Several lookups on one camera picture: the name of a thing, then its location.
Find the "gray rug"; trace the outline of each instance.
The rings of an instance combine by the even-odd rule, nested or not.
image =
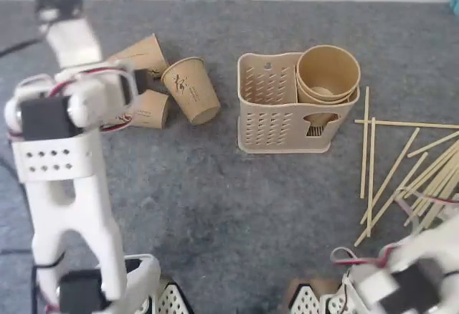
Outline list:
[[[0,1],[0,48],[36,33],[33,5]],[[167,129],[106,135],[113,211],[128,253],[151,252],[182,286],[196,313],[276,313],[289,279],[340,275],[328,261],[361,232],[358,198],[363,98],[323,155],[246,155],[237,147],[236,62],[245,52],[302,51],[336,44],[361,63],[378,119],[458,121],[458,20],[446,5],[256,1],[89,2],[105,55],[155,32],[169,61],[202,56],[222,102],[210,123],[192,127],[174,108]],[[47,45],[0,60],[0,101],[26,76],[54,73]],[[0,129],[4,131],[3,119]],[[412,128],[377,128],[375,187]],[[447,135],[424,129],[414,148]],[[434,158],[444,147],[432,151]],[[3,139],[1,154],[11,160]],[[394,190],[415,159],[390,183]],[[0,248],[30,245],[16,184],[0,170]],[[359,254],[375,254],[408,233],[389,210]],[[68,264],[95,258],[69,234]],[[0,257],[0,313],[28,313],[29,256]]]

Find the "white robotic arm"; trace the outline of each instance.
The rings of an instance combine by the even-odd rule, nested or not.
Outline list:
[[[458,314],[458,232],[456,214],[385,249],[387,258],[352,266],[334,294],[301,297],[313,288],[300,285],[290,314],[307,313],[319,303],[318,314]]]
[[[159,263],[149,254],[124,256],[100,136],[102,125],[135,105],[144,90],[138,74],[129,64],[102,60],[82,0],[37,0],[37,17],[62,71],[22,81],[4,117],[32,216],[40,290],[66,314],[157,313]],[[65,194],[63,181],[72,182],[75,197]],[[97,268],[64,272],[68,230],[87,242]]]

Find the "fallen paper cup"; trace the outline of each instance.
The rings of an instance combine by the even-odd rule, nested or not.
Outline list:
[[[220,102],[199,57],[180,60],[161,77],[169,92],[193,125],[211,120],[220,110]]]
[[[131,61],[134,64],[135,70],[147,69],[150,75],[156,78],[161,77],[164,70],[166,70],[169,66],[168,62],[164,58],[155,34],[152,34],[150,37],[142,39],[127,49],[114,54],[108,60]]]
[[[119,115],[110,124],[123,124],[131,121],[132,126],[143,128],[164,128],[169,113],[169,96],[147,90],[139,95],[133,113]]]

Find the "brown paper cup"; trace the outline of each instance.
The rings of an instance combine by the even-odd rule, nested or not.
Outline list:
[[[161,77],[164,70],[169,66],[155,34],[114,54],[108,60],[129,60],[134,64],[134,69],[148,69],[153,77]]]
[[[305,90],[300,85],[297,84],[297,88],[298,88],[298,102],[299,103],[323,105],[323,102],[318,103],[316,99],[314,99],[307,92],[305,92]],[[330,120],[333,120],[334,117],[335,117],[334,113],[314,113],[308,116],[308,122],[311,123],[311,126],[324,126]]]
[[[361,76],[355,57],[333,45],[311,47],[301,55],[296,71],[305,92],[327,102],[350,96]]]
[[[143,128],[164,128],[169,113],[169,96],[147,90],[139,95],[134,113],[124,113],[112,120],[111,124],[121,124],[132,120],[132,126]]]
[[[193,125],[211,120],[220,110],[204,61],[198,57],[174,63],[163,73],[161,81]]]

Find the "beige plastic caddy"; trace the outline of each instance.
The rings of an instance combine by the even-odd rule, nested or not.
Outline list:
[[[244,54],[237,62],[238,144],[246,153],[323,153],[360,96],[334,105],[299,103],[295,65],[302,52]],[[326,114],[324,125],[312,117]]]

